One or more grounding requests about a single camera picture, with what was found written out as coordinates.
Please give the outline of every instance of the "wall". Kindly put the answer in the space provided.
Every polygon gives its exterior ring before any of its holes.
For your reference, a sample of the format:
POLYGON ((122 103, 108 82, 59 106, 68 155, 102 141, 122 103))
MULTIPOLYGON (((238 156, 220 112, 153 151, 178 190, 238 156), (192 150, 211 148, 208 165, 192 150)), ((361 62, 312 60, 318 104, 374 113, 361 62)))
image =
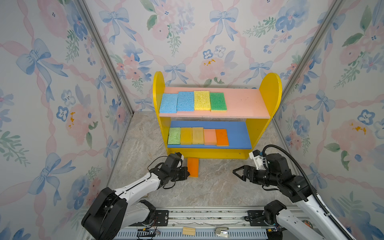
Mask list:
POLYGON ((383 8, 344 3, 276 116, 292 155, 358 240, 384 239, 383 8))
POLYGON ((1 1, 0 29, 0 239, 76 239, 128 115, 72 1, 1 1))
POLYGON ((152 80, 258 88, 288 81, 332 0, 86 0, 131 106, 153 111, 152 80))

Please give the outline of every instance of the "green sponge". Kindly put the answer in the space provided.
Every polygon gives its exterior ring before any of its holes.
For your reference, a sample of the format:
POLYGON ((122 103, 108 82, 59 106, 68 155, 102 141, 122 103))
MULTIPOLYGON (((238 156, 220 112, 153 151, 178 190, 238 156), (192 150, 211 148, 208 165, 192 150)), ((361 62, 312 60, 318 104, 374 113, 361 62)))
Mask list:
POLYGON ((211 112, 226 112, 224 93, 209 93, 211 99, 211 112))
POLYGON ((170 127, 168 135, 168 144, 180 144, 180 127, 170 127))

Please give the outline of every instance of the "shelf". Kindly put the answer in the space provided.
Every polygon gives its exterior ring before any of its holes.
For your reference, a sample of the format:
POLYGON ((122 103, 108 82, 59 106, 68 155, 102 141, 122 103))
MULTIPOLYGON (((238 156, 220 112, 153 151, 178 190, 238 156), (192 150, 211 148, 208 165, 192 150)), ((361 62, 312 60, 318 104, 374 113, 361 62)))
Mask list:
POLYGON ((190 148, 190 149, 252 149, 245 122, 226 121, 171 121, 170 127, 203 127, 213 129, 226 129, 229 146, 218 147, 213 145, 168 145, 168 148, 190 148))
POLYGON ((225 103, 227 104, 227 112, 215 113, 211 111, 193 111, 160 113, 159 116, 176 118, 270 118, 259 89, 165 87, 164 93, 202 90, 210 91, 212 93, 224 93, 225 103))

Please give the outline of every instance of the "blue sponge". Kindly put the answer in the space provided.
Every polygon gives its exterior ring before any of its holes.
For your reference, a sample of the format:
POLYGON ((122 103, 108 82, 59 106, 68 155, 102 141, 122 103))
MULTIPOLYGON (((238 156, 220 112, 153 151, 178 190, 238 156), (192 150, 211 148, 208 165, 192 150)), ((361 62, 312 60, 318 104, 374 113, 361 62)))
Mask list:
POLYGON ((177 98, 177 111, 194 111, 195 94, 193 92, 179 92, 177 98))
POLYGON ((177 93, 164 93, 161 98, 160 113, 177 113, 177 93))

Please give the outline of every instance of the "marble floor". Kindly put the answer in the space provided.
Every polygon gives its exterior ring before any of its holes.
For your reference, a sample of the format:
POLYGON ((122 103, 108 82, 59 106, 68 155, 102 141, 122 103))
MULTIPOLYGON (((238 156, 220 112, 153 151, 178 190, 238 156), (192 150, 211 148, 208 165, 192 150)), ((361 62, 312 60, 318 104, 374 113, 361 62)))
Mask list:
MULTIPOLYGON (((267 144, 283 146, 273 124, 267 127, 256 149, 261 150, 267 144)), ((268 149, 268 153, 273 152, 274 149, 268 149)), ((164 155, 166 150, 156 114, 136 112, 108 186, 115 189, 141 178, 147 173, 147 166, 164 155)), ((243 182, 232 174, 233 169, 243 165, 253 166, 254 163, 250 159, 200 159, 198 178, 176 182, 172 189, 158 189, 146 199, 155 207, 265 205, 275 199, 293 205, 279 191, 264 191, 260 185, 243 182)))

